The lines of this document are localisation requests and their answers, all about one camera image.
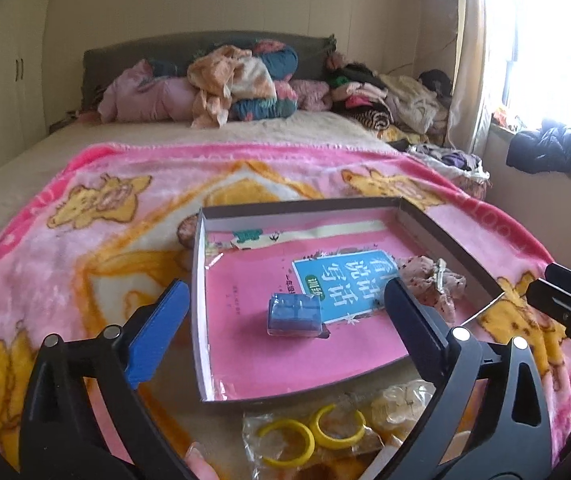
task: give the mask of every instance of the small blue box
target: small blue box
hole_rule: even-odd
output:
[[[268,307],[268,333],[318,337],[323,333],[321,301],[316,294],[273,294]]]

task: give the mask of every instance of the silver screw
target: silver screw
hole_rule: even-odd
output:
[[[459,341],[467,341],[470,338],[470,332],[468,332],[462,326],[457,326],[452,329],[452,335],[456,337]]]
[[[47,335],[44,339],[44,345],[46,345],[48,348],[52,348],[57,343],[59,343],[59,336],[57,336],[57,334]]]
[[[512,342],[515,344],[517,348],[520,348],[521,350],[525,350],[527,348],[527,341],[523,339],[521,336],[515,337],[514,339],[512,339]]]
[[[103,329],[103,336],[106,339],[116,339],[121,333],[121,327],[119,325],[108,325]]]

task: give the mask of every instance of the yellow ring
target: yellow ring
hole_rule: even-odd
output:
[[[348,438],[332,438],[331,436],[328,436],[325,433],[323,433],[323,431],[319,427],[319,421],[321,420],[323,415],[331,412],[336,407],[337,407],[336,404],[329,404],[328,406],[325,406],[324,408],[320,409],[317,413],[315,413],[314,417],[312,418],[312,422],[310,423],[310,430],[312,430],[314,439],[316,440],[317,444],[319,444],[319,446],[333,450],[347,449],[348,447],[354,446],[365,436],[365,417],[363,416],[363,413],[357,410],[355,412],[355,415],[357,416],[357,422],[361,424],[361,428],[359,428],[359,431],[357,431],[357,433]]]
[[[263,462],[272,467],[278,467],[280,469],[293,469],[296,467],[301,467],[312,457],[314,453],[314,436],[312,431],[305,424],[300,423],[298,420],[293,420],[292,418],[282,418],[281,420],[275,420],[271,424],[264,426],[258,432],[259,438],[265,437],[270,431],[281,430],[281,428],[290,428],[291,430],[299,433],[305,441],[305,451],[301,456],[293,458],[292,460],[275,460],[274,458],[262,457]]]

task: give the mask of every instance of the gray headboard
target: gray headboard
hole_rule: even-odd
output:
[[[90,109],[97,100],[98,93],[140,59],[172,62],[179,68],[179,75],[185,75],[195,56],[205,55],[214,45],[233,44],[248,48],[256,40],[266,38],[282,41],[296,50],[299,57],[299,67],[294,73],[296,79],[322,80],[325,59],[336,50],[337,43],[334,35],[329,38],[310,38],[251,30],[217,30],[157,36],[87,50],[83,56],[82,109]]]

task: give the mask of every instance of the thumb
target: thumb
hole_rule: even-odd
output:
[[[198,449],[199,447],[197,442],[190,446],[186,453],[186,464],[199,480],[219,480],[212,466],[204,459],[203,454]]]

